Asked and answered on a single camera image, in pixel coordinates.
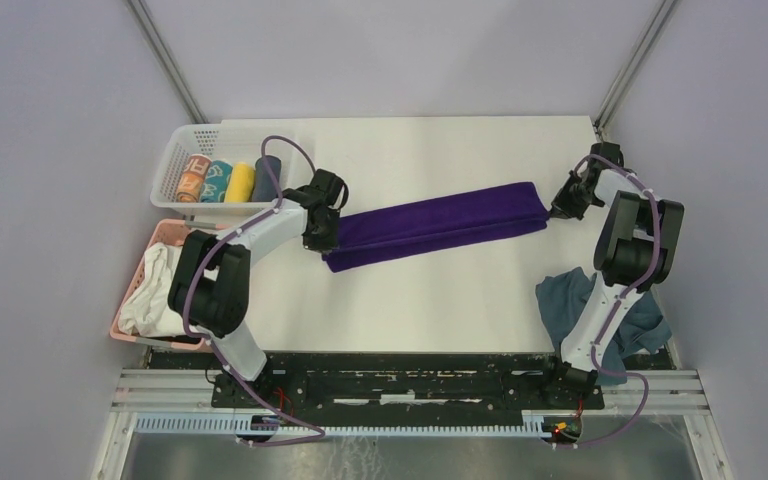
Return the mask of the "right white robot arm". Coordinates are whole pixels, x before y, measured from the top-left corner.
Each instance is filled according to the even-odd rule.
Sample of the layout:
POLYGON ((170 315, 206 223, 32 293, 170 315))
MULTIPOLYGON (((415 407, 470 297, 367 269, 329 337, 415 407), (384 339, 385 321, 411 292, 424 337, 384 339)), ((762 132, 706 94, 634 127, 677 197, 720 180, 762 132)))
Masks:
POLYGON ((540 400, 551 408, 593 390, 610 336, 644 294, 668 277, 685 215, 682 203, 656 195, 626 168, 620 146, 605 141, 593 144, 570 171, 549 215, 580 220, 591 206, 608 210, 594 250, 594 286, 558 348, 552 372, 537 382, 540 400))

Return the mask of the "dark grey towel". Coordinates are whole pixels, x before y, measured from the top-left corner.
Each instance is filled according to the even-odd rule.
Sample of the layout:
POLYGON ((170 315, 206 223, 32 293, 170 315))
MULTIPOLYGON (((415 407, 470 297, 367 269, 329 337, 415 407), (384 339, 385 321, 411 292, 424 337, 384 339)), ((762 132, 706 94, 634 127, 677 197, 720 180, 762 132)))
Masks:
POLYGON ((264 155, 255 162, 255 179, 250 201, 271 202, 278 196, 282 161, 273 155, 264 155))

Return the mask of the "purple towel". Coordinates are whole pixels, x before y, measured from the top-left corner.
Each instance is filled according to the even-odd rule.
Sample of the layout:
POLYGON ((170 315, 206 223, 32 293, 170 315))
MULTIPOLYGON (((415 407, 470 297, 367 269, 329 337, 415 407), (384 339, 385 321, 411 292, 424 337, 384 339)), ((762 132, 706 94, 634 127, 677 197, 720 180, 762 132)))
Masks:
POLYGON ((516 182, 343 217, 322 259, 338 273, 539 232, 548 220, 536 186, 516 182))

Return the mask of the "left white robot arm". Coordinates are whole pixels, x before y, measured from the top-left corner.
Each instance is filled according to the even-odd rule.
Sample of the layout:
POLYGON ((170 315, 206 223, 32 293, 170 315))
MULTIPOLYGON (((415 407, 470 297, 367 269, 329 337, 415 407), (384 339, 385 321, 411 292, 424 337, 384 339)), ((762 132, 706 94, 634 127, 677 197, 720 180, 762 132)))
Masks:
POLYGON ((335 250, 348 195, 342 178, 318 169, 309 184, 284 190, 242 224, 185 238, 168 306, 181 315, 185 334, 203 339, 222 368, 238 379, 236 392, 250 406, 267 404, 275 390, 273 378, 262 372, 267 356, 244 323, 252 268, 294 239, 318 254, 335 250))

